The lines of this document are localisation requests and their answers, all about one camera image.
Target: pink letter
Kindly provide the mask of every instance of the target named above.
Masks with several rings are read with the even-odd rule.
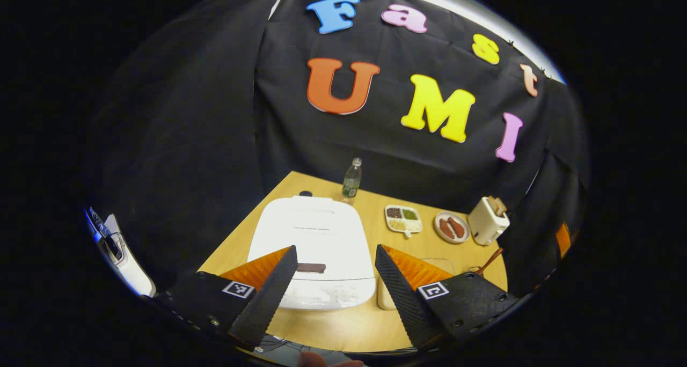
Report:
[[[532,73],[532,67],[525,64],[520,64],[520,69],[525,72],[525,89],[532,95],[532,97],[537,97],[539,92],[535,89],[535,81],[537,81],[537,76]]]
[[[408,30],[415,33],[427,31],[425,22],[427,17],[420,10],[415,10],[403,5],[389,5],[389,9],[382,13],[382,19],[396,26],[405,26]]]
[[[508,112],[503,113],[503,120],[506,121],[506,130],[503,132],[501,146],[496,149],[496,157],[506,162],[513,162],[515,161],[515,141],[522,127],[522,120]]]

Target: yellow letter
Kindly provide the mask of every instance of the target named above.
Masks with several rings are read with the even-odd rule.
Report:
[[[422,113],[427,111],[429,132],[435,132],[444,120],[449,118],[446,126],[441,128],[441,136],[454,142],[465,142],[465,125],[468,122],[470,106],[474,104],[473,94],[457,89],[444,102],[435,79],[413,75],[410,76],[410,81],[415,84],[415,96],[410,104],[410,111],[400,118],[400,123],[405,127],[421,130],[425,127]]]
[[[477,57],[490,64],[496,65],[499,63],[499,45],[496,45],[496,42],[481,34],[474,35],[473,40],[473,52]]]

